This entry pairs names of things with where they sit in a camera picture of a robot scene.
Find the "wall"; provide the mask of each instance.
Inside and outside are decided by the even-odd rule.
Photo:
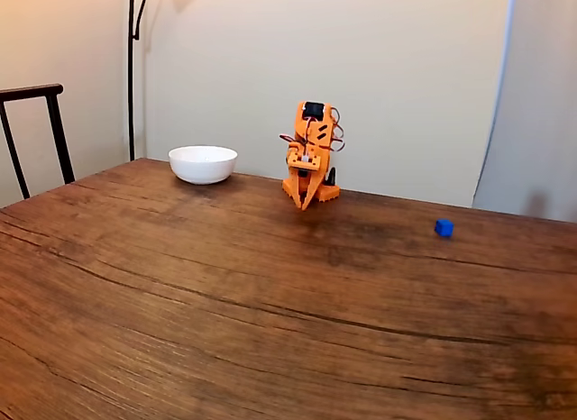
[[[516,0],[474,205],[577,222],[577,0]]]
[[[0,0],[0,88],[61,83],[60,111],[77,178],[125,160],[124,32],[128,0]],[[43,99],[6,105],[31,193],[62,184]],[[0,134],[0,207],[22,199]]]
[[[471,205],[508,0],[151,0],[148,154],[217,144],[286,176],[300,100],[338,107],[342,187]]]

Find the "lamp pole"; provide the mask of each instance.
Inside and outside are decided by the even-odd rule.
[[[142,0],[136,29],[134,29],[134,2],[129,0],[128,8],[128,148],[130,161],[134,160],[134,41],[141,38],[141,19],[146,0]]]

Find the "white bowl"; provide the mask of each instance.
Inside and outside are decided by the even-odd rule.
[[[223,147],[180,147],[169,152],[172,172],[192,184],[213,184],[227,179],[238,154]]]

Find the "black chair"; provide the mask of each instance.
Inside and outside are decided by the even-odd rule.
[[[56,144],[56,152],[60,162],[60,169],[62,170],[62,177],[64,183],[68,184],[74,181],[74,172],[72,171],[72,164],[70,163],[69,149],[66,145],[66,138],[64,136],[64,128],[62,127],[62,118],[60,117],[60,110],[58,108],[58,94],[62,94],[64,87],[60,84],[45,85],[41,87],[27,87],[0,90],[0,120],[4,128],[4,135],[6,136],[6,143],[12,158],[12,164],[16,171],[18,184],[22,190],[24,199],[30,197],[26,180],[18,160],[16,147],[14,146],[14,139],[8,124],[8,115],[6,114],[5,102],[12,102],[14,100],[25,100],[28,98],[46,97],[48,105],[48,114],[50,115],[50,124],[52,126],[52,134],[54,135],[54,143]]]

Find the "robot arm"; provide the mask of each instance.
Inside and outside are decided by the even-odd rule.
[[[321,202],[339,196],[340,188],[334,183],[334,169],[326,177],[331,159],[331,145],[343,142],[334,133],[340,115],[333,117],[330,105],[304,102],[298,106],[295,136],[281,135],[290,142],[287,152],[289,178],[283,189],[293,198],[297,208],[306,210],[313,198]]]

